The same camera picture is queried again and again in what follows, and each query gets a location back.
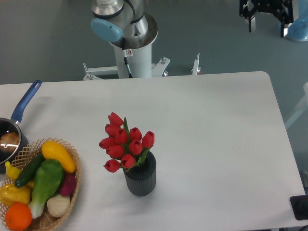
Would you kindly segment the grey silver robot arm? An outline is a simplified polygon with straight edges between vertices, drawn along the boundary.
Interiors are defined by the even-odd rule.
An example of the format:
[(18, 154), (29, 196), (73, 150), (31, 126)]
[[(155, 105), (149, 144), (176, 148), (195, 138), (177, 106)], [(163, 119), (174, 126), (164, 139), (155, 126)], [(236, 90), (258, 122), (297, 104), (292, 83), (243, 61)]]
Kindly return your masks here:
[[(158, 26), (154, 18), (144, 11), (142, 0), (94, 0), (91, 4), (90, 27), (101, 39), (121, 49), (139, 49), (155, 41)], [(297, 0), (241, 0), (239, 16), (256, 28), (255, 13), (269, 13), (280, 21), (280, 36), (299, 18)]]

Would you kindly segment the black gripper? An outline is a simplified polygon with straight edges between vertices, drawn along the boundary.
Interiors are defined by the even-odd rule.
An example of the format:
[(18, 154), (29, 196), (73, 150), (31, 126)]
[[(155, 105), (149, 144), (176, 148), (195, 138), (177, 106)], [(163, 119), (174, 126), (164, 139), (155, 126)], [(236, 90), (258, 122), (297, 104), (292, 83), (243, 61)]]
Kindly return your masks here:
[[(259, 12), (271, 13), (280, 21), (281, 38), (288, 34), (288, 28), (294, 22), (292, 6), (287, 6), (284, 0), (251, 0), (251, 2), (254, 7), (258, 7)], [(249, 1), (239, 0), (239, 15), (248, 22), (249, 32), (254, 32), (256, 29), (254, 7), (249, 10)]]

